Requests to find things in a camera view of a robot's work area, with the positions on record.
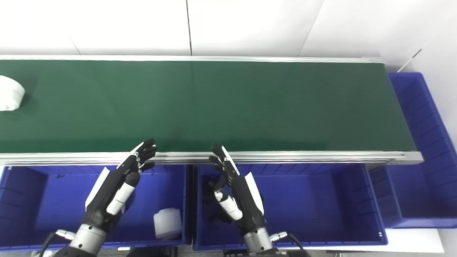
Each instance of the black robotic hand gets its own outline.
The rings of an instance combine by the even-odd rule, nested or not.
[[[241,176],[226,149],[218,144],[211,148],[209,160],[220,171],[224,179],[216,186],[214,196],[222,208],[236,221],[241,230],[249,252],[262,252],[273,248],[266,229],[263,203],[251,173]],[[225,190],[227,185],[233,193],[231,197]]]
[[[87,205],[80,228],[69,246],[59,250],[55,257],[95,257],[106,237],[112,232],[122,215],[122,207],[140,180],[140,173],[154,167],[148,160],[155,156],[157,147],[149,139],[135,147],[117,168],[102,179],[100,188]]]
[[[111,233],[120,218],[120,209],[140,180],[140,173],[154,167],[153,161],[157,147],[154,139],[149,139],[135,147],[117,168],[111,171],[87,206],[82,220],[88,224]]]

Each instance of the white cylindrical object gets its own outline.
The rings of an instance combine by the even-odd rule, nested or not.
[[[154,214],[155,237],[162,240],[177,239],[181,236],[181,213],[178,209],[163,209]]]
[[[17,81],[0,75],[0,111],[19,108],[25,92]]]

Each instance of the blue storage crate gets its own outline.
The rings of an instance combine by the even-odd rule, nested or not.
[[[365,165],[242,164],[238,169],[253,173],[271,234],[288,231],[304,246],[387,244]],[[205,185],[219,178],[212,165],[197,166],[194,250],[245,248],[234,222],[208,222],[219,204],[204,203]],[[295,246],[285,239],[275,245]]]
[[[39,250],[51,231],[76,232],[85,213],[85,200],[102,169],[103,166],[5,169],[0,176],[0,251]],[[185,165],[157,165],[145,171],[104,248],[187,243],[187,169]],[[183,235],[178,240],[155,238],[154,214],[166,208],[181,210]],[[56,237],[49,249],[68,244]]]
[[[420,73],[389,74],[424,162],[370,171],[390,228],[457,227],[457,155]]]

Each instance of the connector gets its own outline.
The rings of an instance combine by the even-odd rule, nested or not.
[[[270,239],[271,239],[272,242],[276,242],[279,239],[284,238],[286,236],[287,236],[287,232],[279,232],[279,233],[271,235]]]
[[[74,239],[74,236],[75,236],[75,233],[71,232],[71,231],[66,231],[66,230],[57,230],[56,231],[56,235],[60,236],[60,237],[63,237],[67,240],[73,240]]]

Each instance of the cable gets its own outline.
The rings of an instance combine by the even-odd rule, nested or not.
[[[53,232],[49,233],[48,237],[46,238],[46,240],[43,243],[43,246],[41,247],[41,251],[40,251],[40,254],[38,255],[38,257],[43,257],[44,252],[46,251],[49,244],[51,243],[51,239],[55,236],[56,233],[57,233],[57,231],[53,231]]]
[[[290,239],[292,239],[292,241],[294,243],[296,243],[298,245],[298,247],[300,248],[300,250],[304,251],[305,249],[303,249],[303,245],[302,243],[300,242],[300,240],[298,240],[294,235],[292,235],[291,233],[287,233],[287,236],[290,237]]]

